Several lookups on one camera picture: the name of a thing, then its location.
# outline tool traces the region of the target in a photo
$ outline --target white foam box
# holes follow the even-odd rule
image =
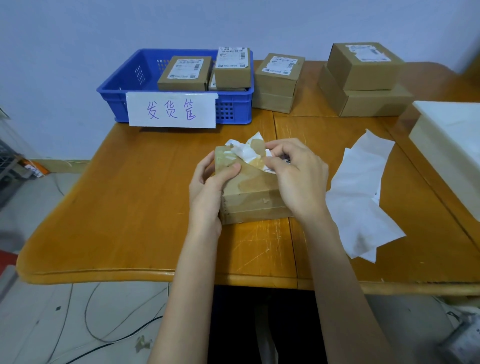
[[[480,103],[415,101],[410,139],[480,221]]]

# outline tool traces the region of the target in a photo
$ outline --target white wall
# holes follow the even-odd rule
[[[480,48],[479,0],[2,3],[0,105],[19,137],[0,137],[30,158],[92,157],[114,123],[95,89],[139,48],[248,46],[256,59],[326,60],[333,42],[379,41],[457,72]]]

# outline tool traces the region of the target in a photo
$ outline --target crumpled paper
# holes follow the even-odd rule
[[[245,144],[240,143],[238,140],[230,139],[228,142],[225,143],[226,146],[233,146],[233,148],[228,152],[224,152],[227,154],[231,153],[232,154],[232,160],[235,159],[235,156],[238,156],[241,158],[245,163],[250,164],[260,170],[263,170],[264,172],[268,173],[273,173],[275,174],[274,170],[269,169],[264,162],[262,161],[262,156],[257,154],[254,149],[252,148],[252,141],[254,139],[259,139],[263,140],[262,136],[260,135],[260,132],[257,132],[254,136],[252,136]],[[272,152],[270,150],[265,149],[265,155],[267,157],[272,156]]]
[[[345,152],[326,193],[328,210],[350,258],[360,256],[374,263],[377,247],[405,236],[378,206],[380,182],[394,144],[367,130]]]

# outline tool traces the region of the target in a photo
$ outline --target blue plastic crate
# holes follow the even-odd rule
[[[210,56],[215,60],[217,52],[217,49],[139,49],[96,90],[112,109],[115,121],[128,122],[125,96],[128,91],[162,92],[156,83],[173,56]],[[211,91],[218,93],[217,124],[252,121],[253,64],[251,69],[252,86],[247,91]]]

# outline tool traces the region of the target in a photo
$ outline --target left hand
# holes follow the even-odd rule
[[[222,224],[218,218],[220,199],[223,185],[240,172],[240,164],[235,163],[226,167],[220,173],[212,176],[215,171],[214,151],[197,164],[190,182],[190,214],[189,232],[194,234],[213,233],[216,238],[220,236]]]

